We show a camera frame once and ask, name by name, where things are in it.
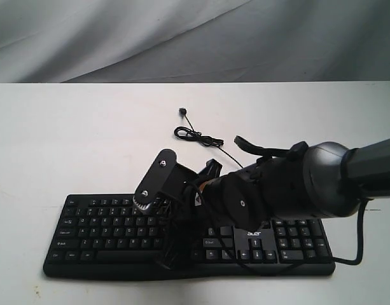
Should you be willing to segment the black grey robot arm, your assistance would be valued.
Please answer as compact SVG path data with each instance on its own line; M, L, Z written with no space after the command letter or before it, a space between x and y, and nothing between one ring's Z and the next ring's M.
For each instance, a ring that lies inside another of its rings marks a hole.
M299 142L289 149L274 149L242 137L234 141L255 155L256 162L222 175L221 164L210 159L203 170L194 172L178 163L173 150L164 149L146 174L148 208L167 211L162 266L181 269L194 259L211 258L258 274L254 265L260 262L279 261L285 273L309 264L361 263L365 208L370 200L390 197L390 139L354 149L336 142L315 146ZM351 215L358 217L356 257L334 257L318 233L319 220ZM209 227L233 226L254 233L271 220L305 220L312 236L302 246L283 246L278 252L262 243L235 247L222 236L221 250L195 248Z

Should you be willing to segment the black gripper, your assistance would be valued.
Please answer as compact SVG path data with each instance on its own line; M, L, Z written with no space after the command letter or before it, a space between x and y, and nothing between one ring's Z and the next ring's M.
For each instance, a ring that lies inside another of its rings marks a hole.
M271 208L263 197L258 170L253 163L240 170L220 173L221 164L207 161L199 178L184 191L184 202L160 198L156 206L163 242L156 263L166 270L190 269L192 252L208 226L236 226L256 231L271 218Z

